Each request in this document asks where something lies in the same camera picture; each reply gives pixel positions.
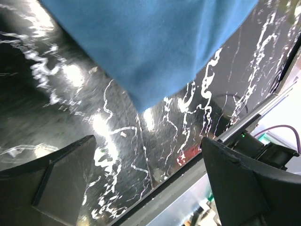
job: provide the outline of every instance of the cable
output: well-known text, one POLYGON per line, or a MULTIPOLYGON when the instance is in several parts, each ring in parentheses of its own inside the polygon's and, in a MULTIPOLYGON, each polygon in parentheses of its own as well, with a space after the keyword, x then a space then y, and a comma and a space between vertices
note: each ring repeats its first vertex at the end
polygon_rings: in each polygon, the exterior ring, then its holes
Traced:
MULTIPOLYGON (((241 99, 241 97, 236 95, 236 94, 226 94, 226 93, 216 95, 213 98, 219 98, 219 97, 224 97, 224 96, 229 96, 229 97, 234 97, 234 98, 237 98, 237 99, 241 99)), ((248 109, 247 105, 245 105, 245 109, 246 109, 246 113, 249 113, 249 109, 248 109)))
POLYGON ((298 134, 297 130, 296 130, 294 127, 292 127, 292 126, 289 126, 289 125, 272 126, 272 127, 270 127, 270 128, 264 129, 263 131, 260 131, 260 132, 257 133, 254 137, 256 137, 256 136, 258 136, 258 135, 260 135, 260 134, 262 134, 262 133, 264 133, 264 132, 266 132, 266 131, 268 131, 268 130, 270 130, 270 129, 275 129, 275 128, 279 128, 279 127, 290 128, 290 129, 294 132, 294 134, 295 134, 295 136, 296 136, 296 141, 297 141, 297 150, 298 150, 298 153, 301 154, 300 137, 299 137, 299 134, 298 134))

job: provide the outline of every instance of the blue fabric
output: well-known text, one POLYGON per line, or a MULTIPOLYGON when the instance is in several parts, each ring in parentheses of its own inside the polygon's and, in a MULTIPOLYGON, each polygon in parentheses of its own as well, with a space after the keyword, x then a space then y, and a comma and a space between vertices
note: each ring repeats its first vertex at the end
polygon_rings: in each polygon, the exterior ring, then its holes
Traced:
POLYGON ((181 90, 257 0, 41 0, 139 112, 181 90))

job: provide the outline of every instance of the black marble surface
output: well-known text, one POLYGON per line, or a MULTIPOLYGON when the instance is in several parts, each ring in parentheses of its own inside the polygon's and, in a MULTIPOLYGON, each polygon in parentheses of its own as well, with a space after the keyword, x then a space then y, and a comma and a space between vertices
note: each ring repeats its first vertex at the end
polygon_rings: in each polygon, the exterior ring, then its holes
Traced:
POLYGON ((79 225, 107 225, 199 153, 202 137, 271 94, 299 35, 300 4, 261 0, 194 82, 137 114, 38 1, 0 0, 0 170, 94 134, 79 225))

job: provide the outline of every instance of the glossy black surface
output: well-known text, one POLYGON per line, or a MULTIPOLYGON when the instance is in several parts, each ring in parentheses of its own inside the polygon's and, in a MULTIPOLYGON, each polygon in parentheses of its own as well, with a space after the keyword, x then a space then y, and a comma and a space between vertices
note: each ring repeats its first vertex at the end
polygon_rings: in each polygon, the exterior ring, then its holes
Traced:
POLYGON ((0 171, 0 222, 14 226, 72 226, 96 149, 94 136, 26 164, 0 171))
POLYGON ((194 82, 137 114, 35 0, 0 0, 0 169, 94 134, 80 225, 107 225, 271 94, 300 29, 299 0, 261 0, 194 82))

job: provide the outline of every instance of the black plastic part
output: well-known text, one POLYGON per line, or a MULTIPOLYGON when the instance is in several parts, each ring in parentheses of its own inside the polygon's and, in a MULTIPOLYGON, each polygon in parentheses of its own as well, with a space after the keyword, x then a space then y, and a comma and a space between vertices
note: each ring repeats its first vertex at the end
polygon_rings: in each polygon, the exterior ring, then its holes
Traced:
POLYGON ((264 144, 246 131, 243 131, 240 134, 237 134, 233 144, 228 147, 255 159, 261 153, 261 149, 264 147, 264 144))
POLYGON ((96 148, 94 136, 0 172, 0 225, 74 226, 96 148))
POLYGON ((223 226, 262 218, 268 226, 299 226, 301 177, 204 138, 202 153, 223 226))
POLYGON ((281 145, 274 143, 264 145, 246 131, 237 134, 234 142, 228 147, 252 159, 282 170, 287 170, 285 165, 291 158, 299 156, 295 150, 281 145))
POLYGON ((269 143, 255 159, 275 168, 287 170, 285 165, 288 161, 298 156, 299 154, 293 149, 269 143))

